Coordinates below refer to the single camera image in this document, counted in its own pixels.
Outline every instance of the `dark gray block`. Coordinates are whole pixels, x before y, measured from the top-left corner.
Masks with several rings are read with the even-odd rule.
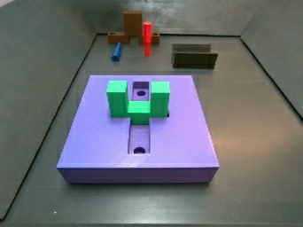
[[[0,8],[0,219],[24,180],[95,31],[74,0]]]
[[[218,53],[211,53],[211,44],[174,44],[173,67],[214,69]]]
[[[174,68],[214,69],[218,53],[175,52]]]
[[[303,1],[271,0],[242,40],[303,117]]]

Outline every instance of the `wooden block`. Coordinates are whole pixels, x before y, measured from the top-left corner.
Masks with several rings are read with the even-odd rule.
[[[125,34],[125,32],[108,32],[110,43],[131,43],[131,38]]]
[[[139,36],[139,43],[143,44],[143,35]],[[153,33],[151,34],[151,44],[159,44],[161,43],[161,33]]]
[[[125,33],[130,36],[142,35],[142,11],[126,11],[123,13]]]

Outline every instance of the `gray wall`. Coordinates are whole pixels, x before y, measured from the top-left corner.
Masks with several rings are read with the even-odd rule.
[[[242,39],[303,117],[303,1],[270,0]]]
[[[123,30],[123,11],[143,11],[165,34],[241,35],[266,0],[79,0],[98,33]]]
[[[75,0],[0,8],[0,219],[95,38]]]

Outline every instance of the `toy block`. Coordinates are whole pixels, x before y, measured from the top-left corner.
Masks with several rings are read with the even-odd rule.
[[[170,95],[169,82],[151,82],[151,117],[167,117]]]
[[[214,69],[218,53],[175,52],[174,68]]]
[[[110,81],[107,88],[110,116],[129,116],[129,84],[126,81]]]
[[[218,53],[211,52],[211,44],[174,44],[173,67],[214,69]]]
[[[151,115],[151,102],[130,101],[129,115],[131,117],[131,125],[149,125]]]
[[[142,35],[142,11],[126,11],[123,13],[123,20],[126,35]]]
[[[119,42],[116,47],[115,47],[115,50],[112,52],[112,56],[111,56],[112,61],[120,61],[120,49],[122,49],[122,45],[120,45],[120,42]]]
[[[139,43],[145,44],[145,35],[139,36]],[[151,34],[151,44],[159,44],[161,43],[161,33],[153,33]]]
[[[108,42],[110,43],[131,43],[131,38],[125,32],[108,32]]]

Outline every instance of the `rectangular slot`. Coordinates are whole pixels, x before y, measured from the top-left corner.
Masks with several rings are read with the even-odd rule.
[[[131,101],[150,101],[150,82],[134,82]],[[130,154],[151,153],[150,125],[131,125],[130,127]]]

